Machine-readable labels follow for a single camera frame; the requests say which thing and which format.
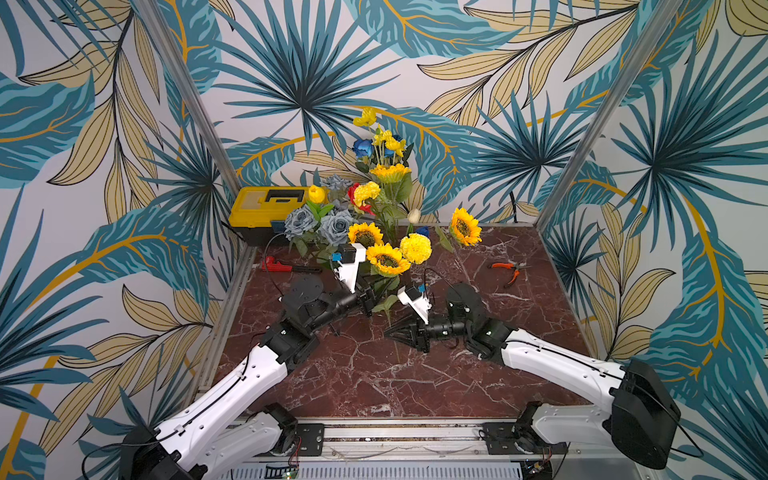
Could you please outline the yellow sunflower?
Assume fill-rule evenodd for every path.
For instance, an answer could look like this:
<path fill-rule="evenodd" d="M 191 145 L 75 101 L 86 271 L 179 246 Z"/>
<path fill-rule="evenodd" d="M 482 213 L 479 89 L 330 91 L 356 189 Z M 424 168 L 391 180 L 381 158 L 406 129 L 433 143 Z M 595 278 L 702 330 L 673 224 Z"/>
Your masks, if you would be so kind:
<path fill-rule="evenodd" d="M 352 224 L 348 230 L 348 239 L 351 244 L 360 244 L 364 248 L 383 245 L 383 234 L 374 223 Z"/>
<path fill-rule="evenodd" d="M 374 292 L 374 312 L 389 314 L 397 301 L 395 290 L 400 277 L 411 267 L 399 248 L 390 244 L 373 245 L 366 249 L 367 274 L 364 279 Z"/>

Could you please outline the yellow marigold flower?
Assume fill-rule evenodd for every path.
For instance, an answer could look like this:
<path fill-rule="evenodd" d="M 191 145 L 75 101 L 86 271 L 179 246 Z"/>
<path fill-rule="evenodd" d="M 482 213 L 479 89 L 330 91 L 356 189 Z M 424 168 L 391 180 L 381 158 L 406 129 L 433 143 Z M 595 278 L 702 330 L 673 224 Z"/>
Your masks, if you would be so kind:
<path fill-rule="evenodd" d="M 432 244 L 428 237 L 411 233 L 400 241 L 399 250 L 404 259 L 411 264 L 423 264 L 432 255 Z"/>

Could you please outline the yellow tulip flower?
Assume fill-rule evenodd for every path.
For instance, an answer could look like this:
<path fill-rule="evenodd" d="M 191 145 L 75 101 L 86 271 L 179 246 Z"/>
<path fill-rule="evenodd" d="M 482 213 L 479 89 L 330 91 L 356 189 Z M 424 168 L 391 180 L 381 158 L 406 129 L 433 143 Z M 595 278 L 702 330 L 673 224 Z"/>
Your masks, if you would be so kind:
<path fill-rule="evenodd" d="M 334 205 L 327 201 L 327 190 L 316 185 L 311 186 L 308 190 L 306 206 L 317 221 L 320 221 L 334 209 Z"/>

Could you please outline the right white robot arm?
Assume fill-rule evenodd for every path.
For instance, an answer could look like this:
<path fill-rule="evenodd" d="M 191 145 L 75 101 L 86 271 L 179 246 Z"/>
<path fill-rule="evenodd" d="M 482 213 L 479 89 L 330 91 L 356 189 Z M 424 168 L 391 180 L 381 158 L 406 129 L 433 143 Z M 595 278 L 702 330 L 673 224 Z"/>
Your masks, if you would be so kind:
<path fill-rule="evenodd" d="M 403 288 L 410 313 L 387 338 L 427 353 L 434 341 L 461 338 L 479 359 L 528 372 L 587 400 L 583 407 L 531 403 L 524 428 L 541 443 L 612 445 L 649 469 L 666 468 L 681 412 L 648 363 L 626 364 L 585 356 L 547 342 L 489 315 L 473 287 L 460 283 L 446 294 L 446 311 L 431 313 L 417 288 Z"/>

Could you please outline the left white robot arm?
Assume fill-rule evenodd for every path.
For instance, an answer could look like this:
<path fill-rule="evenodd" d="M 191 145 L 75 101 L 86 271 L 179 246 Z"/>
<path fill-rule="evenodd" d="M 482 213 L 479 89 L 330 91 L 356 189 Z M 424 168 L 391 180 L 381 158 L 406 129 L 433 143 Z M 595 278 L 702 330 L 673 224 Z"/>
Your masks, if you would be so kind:
<path fill-rule="evenodd" d="M 296 455 L 303 445 L 298 421 L 277 403 L 238 427 L 231 424 L 309 358 L 318 330 L 356 312 L 371 315 L 380 300 L 362 284 L 327 291 L 316 277 L 294 282 L 280 299 L 278 321 L 228 375 L 157 426 L 126 435 L 119 478 L 216 479 L 256 455 Z"/>

